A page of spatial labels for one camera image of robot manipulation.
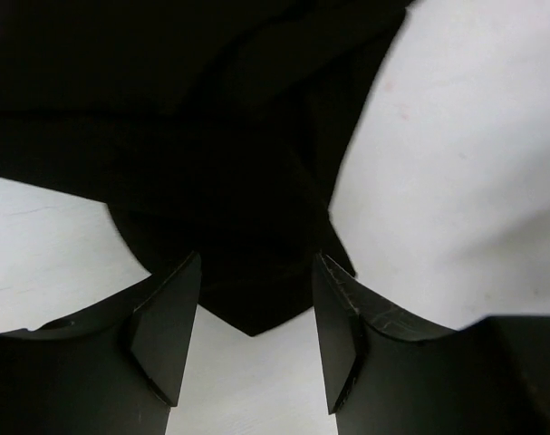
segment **black cloth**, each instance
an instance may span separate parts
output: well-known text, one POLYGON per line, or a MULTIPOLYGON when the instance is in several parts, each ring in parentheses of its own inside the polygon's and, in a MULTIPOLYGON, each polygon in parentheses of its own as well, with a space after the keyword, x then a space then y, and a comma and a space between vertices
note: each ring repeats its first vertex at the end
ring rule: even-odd
POLYGON ((150 271, 255 335, 312 304, 328 216, 410 0, 0 0, 0 177, 107 203, 150 271))

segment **white surface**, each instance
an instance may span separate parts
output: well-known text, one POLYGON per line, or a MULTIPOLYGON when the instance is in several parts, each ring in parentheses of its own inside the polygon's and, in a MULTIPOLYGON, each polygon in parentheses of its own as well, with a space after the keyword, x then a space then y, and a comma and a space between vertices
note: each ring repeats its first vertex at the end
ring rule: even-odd
MULTIPOLYGON (((361 279, 450 326, 487 312, 550 311, 542 210, 550 1, 422 2, 374 90, 333 204, 361 279), (518 231, 498 239, 509 228, 518 231)), ((146 275, 103 205, 0 180, 0 331, 36 328, 146 275)), ((168 434, 336 434, 313 313, 249 339, 198 309, 168 434)))
POLYGON ((550 1, 425 1, 394 48, 333 200, 360 281, 453 328, 550 313, 550 1))

